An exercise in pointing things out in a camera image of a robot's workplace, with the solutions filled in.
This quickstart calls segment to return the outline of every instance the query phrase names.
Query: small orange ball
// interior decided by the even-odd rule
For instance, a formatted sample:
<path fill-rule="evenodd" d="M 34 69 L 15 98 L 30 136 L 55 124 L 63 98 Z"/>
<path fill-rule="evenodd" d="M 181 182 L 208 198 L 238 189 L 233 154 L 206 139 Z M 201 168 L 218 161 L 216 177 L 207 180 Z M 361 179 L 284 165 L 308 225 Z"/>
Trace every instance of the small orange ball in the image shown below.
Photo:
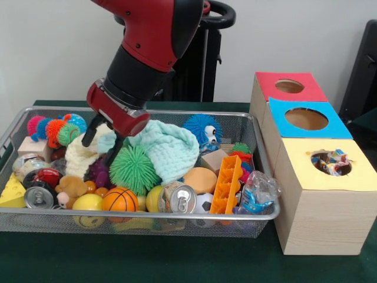
<path fill-rule="evenodd" d="M 125 187 L 115 187 L 108 191 L 102 202 L 102 210 L 135 212 L 138 208 L 138 200 L 134 192 Z M 109 217 L 112 222 L 126 222 L 131 218 Z"/>
<path fill-rule="evenodd" d="M 99 187 L 97 190 L 95 190 L 94 193 L 101 198 L 104 198 L 104 196 L 108 193 L 108 189 L 106 189 L 105 187 Z"/>
<path fill-rule="evenodd" d="M 97 190 L 97 186 L 93 181 L 86 181 L 85 184 L 88 186 L 87 193 L 94 193 Z"/>

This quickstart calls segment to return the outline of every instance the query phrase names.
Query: cream knitted cloth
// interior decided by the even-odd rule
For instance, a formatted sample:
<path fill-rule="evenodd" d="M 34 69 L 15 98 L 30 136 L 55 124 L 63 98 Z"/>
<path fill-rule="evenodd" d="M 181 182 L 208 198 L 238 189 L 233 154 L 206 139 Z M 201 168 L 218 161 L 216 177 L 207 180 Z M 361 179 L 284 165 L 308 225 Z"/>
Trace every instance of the cream knitted cloth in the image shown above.
<path fill-rule="evenodd" d="M 99 125 L 97 133 L 89 147 L 84 147 L 81 143 L 84 134 L 74 139 L 68 145 L 67 152 L 65 153 L 65 159 L 67 160 L 66 174 L 83 178 L 89 165 L 93 164 L 100 157 L 98 153 L 98 139 L 111 131 L 106 124 Z"/>

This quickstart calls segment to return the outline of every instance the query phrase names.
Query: cardboard box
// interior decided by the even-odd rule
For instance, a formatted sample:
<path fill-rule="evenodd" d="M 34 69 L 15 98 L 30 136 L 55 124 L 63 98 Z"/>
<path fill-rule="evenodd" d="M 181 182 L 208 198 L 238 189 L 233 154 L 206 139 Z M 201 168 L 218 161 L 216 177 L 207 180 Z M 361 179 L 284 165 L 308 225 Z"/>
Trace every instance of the cardboard box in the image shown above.
<path fill-rule="evenodd" d="M 254 77 L 250 114 L 263 126 L 270 98 L 285 101 L 328 101 L 311 73 L 262 73 Z"/>
<path fill-rule="evenodd" d="M 342 149 L 344 176 L 311 162 L 319 150 Z M 285 255 L 357 255 L 377 216 L 377 173 L 353 140 L 282 138 L 275 178 L 282 186 L 275 219 Z"/>
<path fill-rule="evenodd" d="M 281 137 L 352 139 L 328 102 L 294 102 L 270 98 L 261 132 L 272 172 L 275 171 Z"/>

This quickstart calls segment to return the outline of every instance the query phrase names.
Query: black handle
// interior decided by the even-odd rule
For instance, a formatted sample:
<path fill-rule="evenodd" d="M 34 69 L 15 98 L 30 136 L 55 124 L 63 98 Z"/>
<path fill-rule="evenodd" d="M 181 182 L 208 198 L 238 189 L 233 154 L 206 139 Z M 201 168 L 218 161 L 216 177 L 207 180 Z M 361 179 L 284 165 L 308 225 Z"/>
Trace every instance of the black handle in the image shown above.
<path fill-rule="evenodd" d="M 220 14 L 220 17 L 203 15 L 200 26 L 206 29 L 230 28 L 236 22 L 236 11 L 229 5 L 219 1 L 209 1 L 211 12 Z"/>

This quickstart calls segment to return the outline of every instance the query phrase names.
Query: circular hole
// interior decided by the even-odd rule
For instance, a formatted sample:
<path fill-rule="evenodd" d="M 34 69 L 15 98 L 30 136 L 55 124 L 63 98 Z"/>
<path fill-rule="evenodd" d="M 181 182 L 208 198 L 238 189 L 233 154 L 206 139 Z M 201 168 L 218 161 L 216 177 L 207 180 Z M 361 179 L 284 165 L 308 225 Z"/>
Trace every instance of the circular hole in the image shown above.
<path fill-rule="evenodd" d="M 325 163 L 327 162 L 327 159 L 328 159 L 328 153 L 332 153 L 330 151 L 321 151 L 319 153 L 316 153 L 314 152 L 312 154 L 312 156 L 310 157 L 310 159 L 312 160 L 312 164 L 313 166 L 323 172 L 323 173 L 326 173 L 327 175 L 331 175 L 327 170 L 326 168 L 324 168 L 323 166 L 321 166 L 321 160 L 324 161 Z M 352 170 L 352 167 L 351 167 L 351 164 L 349 163 L 348 165 L 344 165 L 344 166 L 341 166 L 340 168 L 338 168 L 337 172 L 339 174 L 339 176 L 344 176 L 344 175 L 347 175 L 351 172 Z"/>
<path fill-rule="evenodd" d="M 285 113 L 285 119 L 292 125 L 304 130 L 321 130 L 329 120 L 321 112 L 309 108 L 294 108 Z"/>
<path fill-rule="evenodd" d="M 300 93 L 305 88 L 301 83 L 293 80 L 279 80 L 275 83 L 275 87 L 285 93 Z"/>

